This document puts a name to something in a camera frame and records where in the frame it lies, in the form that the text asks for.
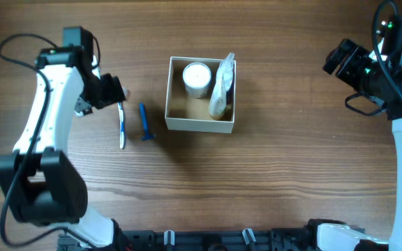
wood grain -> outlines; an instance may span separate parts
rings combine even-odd
[[[0,5],[0,41],[32,32],[60,43],[63,27],[82,25],[100,42],[103,73],[118,75],[131,91],[125,150],[115,106],[74,119],[68,147],[90,202],[123,229],[269,229],[333,218],[390,235],[391,123],[345,109],[352,89],[322,71],[343,38],[370,47],[377,1],[10,2]],[[44,46],[19,39],[4,53],[33,62]],[[239,82],[232,134],[168,131],[170,57],[229,52]],[[11,152],[24,128],[35,81],[0,59],[0,154]],[[154,141],[140,141],[139,102]],[[2,201],[0,191],[0,209]],[[40,231],[11,216],[8,229],[16,240]],[[54,250],[56,240],[25,250]]]

black cable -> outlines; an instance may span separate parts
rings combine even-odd
[[[390,87],[393,89],[395,95],[399,98],[399,100],[401,101],[402,104],[402,94],[401,92],[398,90],[398,87],[396,87],[395,85],[395,81],[392,79],[392,76],[390,75],[389,71],[387,70],[386,65],[382,62],[382,58],[381,58],[381,53],[380,50],[378,49],[378,39],[377,39],[377,25],[378,25],[378,19],[380,16],[380,12],[381,10],[387,5],[387,4],[391,4],[393,9],[394,9],[394,14],[397,15],[398,14],[398,7],[396,6],[396,3],[392,0],[386,0],[383,1],[378,8],[375,11],[375,15],[373,16],[373,23],[372,23],[372,27],[371,27],[371,42],[373,44],[373,51],[375,52],[376,55],[376,59],[378,60],[378,63],[381,67],[381,71],[384,74],[387,82],[389,83]]]
[[[97,64],[95,66],[92,67],[92,69],[97,68],[100,64],[101,64],[101,48],[98,46],[98,40],[95,36],[92,36],[92,38],[94,38],[94,40],[96,41],[96,45],[97,45]]]
[[[47,235],[55,232],[55,231],[59,231],[59,230],[63,230],[69,234],[71,234],[72,236],[74,236],[77,240],[82,241],[83,243],[86,243],[87,245],[89,245],[91,248],[97,250],[98,248],[91,244],[89,241],[85,240],[84,238],[82,238],[81,236],[79,236],[78,234],[76,234],[75,232],[69,230],[67,227],[55,227],[53,229],[50,229],[40,235],[38,235],[37,237],[34,237],[30,240],[27,241],[23,241],[21,243],[14,243],[12,241],[10,241],[7,237],[7,233],[6,233],[6,216],[7,216],[7,211],[8,211],[8,207],[9,207],[9,203],[10,203],[10,199],[12,197],[13,194],[13,190],[14,187],[17,186],[19,179],[21,177],[21,175],[26,173],[26,168],[27,168],[27,163],[29,162],[32,152],[34,150],[34,146],[36,145],[36,142],[38,141],[38,134],[40,133],[40,129],[41,126],[43,124],[44,121],[44,117],[45,117],[45,113],[46,113],[46,109],[47,106],[49,105],[49,99],[50,99],[50,83],[49,80],[47,79],[46,75],[44,73],[42,73],[40,71],[40,69],[36,68],[35,66],[32,66],[28,63],[25,63],[23,61],[19,61],[16,59],[11,59],[7,56],[4,56],[1,51],[4,47],[5,44],[7,44],[8,42],[10,42],[12,39],[15,38],[19,38],[19,37],[33,37],[33,38],[38,38],[41,40],[44,40],[45,42],[51,44],[53,47],[57,48],[57,45],[55,45],[52,41],[48,40],[47,38],[44,38],[42,36],[36,35],[36,34],[31,34],[31,33],[19,33],[19,34],[14,34],[9,36],[8,38],[4,39],[1,43],[0,43],[0,58],[2,58],[5,61],[11,62],[11,63],[15,63],[17,65],[20,66],[24,66],[26,68],[29,68],[31,70],[33,70],[34,72],[38,73],[42,78],[43,81],[45,83],[45,101],[43,103],[43,107],[41,108],[41,112],[40,112],[40,116],[38,117],[38,121],[35,125],[35,130],[33,131],[32,134],[32,138],[31,138],[31,143],[27,149],[26,155],[23,158],[23,161],[21,162],[18,170],[15,172],[15,175],[13,177],[12,183],[7,191],[7,195],[6,198],[4,199],[4,203],[1,209],[1,217],[0,217],[0,235],[1,235],[1,239],[4,242],[4,244],[6,244],[7,246],[13,247],[13,248],[19,248],[19,247],[24,247],[26,245],[32,244],[44,237],[46,237]]]

